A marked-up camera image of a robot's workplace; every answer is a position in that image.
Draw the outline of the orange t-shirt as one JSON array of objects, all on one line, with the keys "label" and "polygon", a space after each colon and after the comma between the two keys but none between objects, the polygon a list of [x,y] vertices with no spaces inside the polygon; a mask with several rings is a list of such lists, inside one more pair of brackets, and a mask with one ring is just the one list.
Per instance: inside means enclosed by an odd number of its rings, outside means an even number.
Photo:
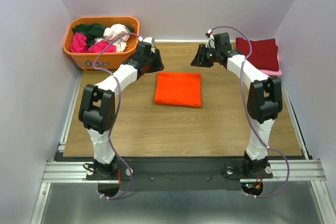
[{"label": "orange t-shirt", "polygon": [[202,76],[199,72],[159,72],[155,104],[202,107]]}]

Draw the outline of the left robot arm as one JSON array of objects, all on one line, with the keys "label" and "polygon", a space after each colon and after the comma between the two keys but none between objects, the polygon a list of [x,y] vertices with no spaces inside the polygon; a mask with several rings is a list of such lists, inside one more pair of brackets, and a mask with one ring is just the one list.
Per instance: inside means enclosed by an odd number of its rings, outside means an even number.
[{"label": "left robot arm", "polygon": [[110,143],[110,134],[117,118],[119,107],[115,98],[121,91],[146,73],[162,71],[160,51],[154,46],[154,38],[146,37],[138,42],[135,52],[120,67],[103,81],[84,87],[79,109],[79,121],[88,131],[94,150],[93,164],[85,164],[88,177],[112,179],[117,172],[115,151]]}]

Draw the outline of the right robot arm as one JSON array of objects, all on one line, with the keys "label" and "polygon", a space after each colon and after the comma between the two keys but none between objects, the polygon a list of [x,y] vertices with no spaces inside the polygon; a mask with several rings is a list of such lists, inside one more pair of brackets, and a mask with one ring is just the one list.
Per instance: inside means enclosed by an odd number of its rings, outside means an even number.
[{"label": "right robot arm", "polygon": [[240,79],[240,88],[248,88],[243,106],[251,128],[239,172],[253,177],[268,166],[271,128],[282,111],[282,88],[278,77],[270,77],[254,67],[237,49],[233,49],[228,33],[206,33],[207,42],[200,44],[193,67],[210,68],[215,63],[224,66]]}]

